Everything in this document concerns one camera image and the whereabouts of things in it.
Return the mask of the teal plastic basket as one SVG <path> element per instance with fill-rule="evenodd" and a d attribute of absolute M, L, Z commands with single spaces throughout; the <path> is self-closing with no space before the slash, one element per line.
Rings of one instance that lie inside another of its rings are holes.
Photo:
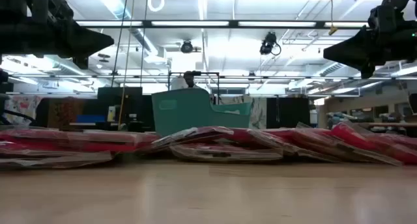
<path fill-rule="evenodd" d="M 248 128 L 251 104 L 214 105 L 203 89 L 177 89 L 151 95 L 155 131 L 160 136 L 189 128 Z"/>

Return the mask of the person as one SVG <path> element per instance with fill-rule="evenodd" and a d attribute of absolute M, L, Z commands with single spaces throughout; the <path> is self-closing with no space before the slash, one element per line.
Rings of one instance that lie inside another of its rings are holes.
<path fill-rule="evenodd" d="M 171 90 L 177 89 L 199 89 L 194 82 L 194 73 L 187 71 L 171 80 Z"/>

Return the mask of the black cabinet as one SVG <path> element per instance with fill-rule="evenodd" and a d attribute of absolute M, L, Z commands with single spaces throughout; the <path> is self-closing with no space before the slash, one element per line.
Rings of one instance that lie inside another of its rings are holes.
<path fill-rule="evenodd" d="M 267 98 L 266 128 L 295 128 L 301 122 L 310 125 L 307 98 Z"/>

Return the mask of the red popcorn bag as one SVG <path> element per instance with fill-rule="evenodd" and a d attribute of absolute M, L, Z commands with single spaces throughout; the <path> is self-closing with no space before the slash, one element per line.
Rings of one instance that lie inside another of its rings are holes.
<path fill-rule="evenodd" d="M 417 138 L 373 133 L 348 121 L 335 125 L 331 134 L 356 148 L 388 156 L 405 165 L 417 165 Z"/>
<path fill-rule="evenodd" d="M 261 130 L 233 128 L 230 140 L 239 147 L 259 152 L 281 152 L 284 159 L 307 158 L 329 163 L 339 163 L 341 160 L 334 156 L 298 147 L 286 139 L 263 132 Z"/>
<path fill-rule="evenodd" d="M 150 145 L 151 151 L 160 151 L 178 144 L 194 143 L 216 139 L 220 136 L 233 135 L 234 131 L 223 126 L 193 127 L 162 137 Z"/>
<path fill-rule="evenodd" d="M 188 161 L 219 163 L 278 161 L 283 158 L 282 149 L 250 150 L 225 144 L 209 145 L 191 143 L 169 147 L 173 155 Z"/>
<path fill-rule="evenodd" d="M 70 169 L 111 161 L 110 152 L 67 152 L 50 155 L 0 154 L 0 171 L 15 169 Z"/>
<path fill-rule="evenodd" d="M 354 147 L 328 135 L 320 135 L 314 132 L 295 131 L 291 137 L 297 146 L 321 154 L 334 156 L 343 161 L 385 163 L 394 166 L 403 165 L 402 162 L 394 158 L 377 152 Z"/>
<path fill-rule="evenodd" d="M 159 137 L 154 133 L 83 131 L 64 132 L 42 129 L 10 129 L 0 132 L 13 150 L 78 152 L 134 152 L 147 147 Z"/>

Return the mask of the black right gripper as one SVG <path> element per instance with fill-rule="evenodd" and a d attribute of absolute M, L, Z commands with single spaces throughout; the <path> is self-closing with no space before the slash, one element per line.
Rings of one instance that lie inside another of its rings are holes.
<path fill-rule="evenodd" d="M 417 26 L 381 34 L 362 27 L 353 37 L 323 50 L 323 57 L 352 68 L 361 68 L 361 78 L 370 78 L 376 66 L 388 61 L 417 60 Z"/>

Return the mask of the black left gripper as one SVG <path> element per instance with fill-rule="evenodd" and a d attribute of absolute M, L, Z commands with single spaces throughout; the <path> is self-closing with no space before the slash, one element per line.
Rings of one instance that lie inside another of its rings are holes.
<path fill-rule="evenodd" d="M 113 52 L 111 36 L 84 28 L 74 20 L 46 24 L 35 23 L 30 18 L 0 20 L 0 55 L 86 59 L 90 56 L 110 58 Z"/>

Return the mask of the black overhead beam with lights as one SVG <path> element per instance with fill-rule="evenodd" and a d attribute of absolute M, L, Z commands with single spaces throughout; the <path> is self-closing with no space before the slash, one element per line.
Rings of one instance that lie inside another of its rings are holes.
<path fill-rule="evenodd" d="M 332 25 L 339 29 L 359 29 L 366 21 L 261 21 L 261 20 L 78 20 L 87 28 L 198 28 L 198 29 L 329 29 Z"/>

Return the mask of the brown cabinet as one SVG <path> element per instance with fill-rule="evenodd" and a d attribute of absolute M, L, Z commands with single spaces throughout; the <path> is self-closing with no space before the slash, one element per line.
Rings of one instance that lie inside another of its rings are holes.
<path fill-rule="evenodd" d="M 43 98 L 36 107 L 36 126 L 63 129 L 81 115 L 85 100 L 80 98 Z"/>

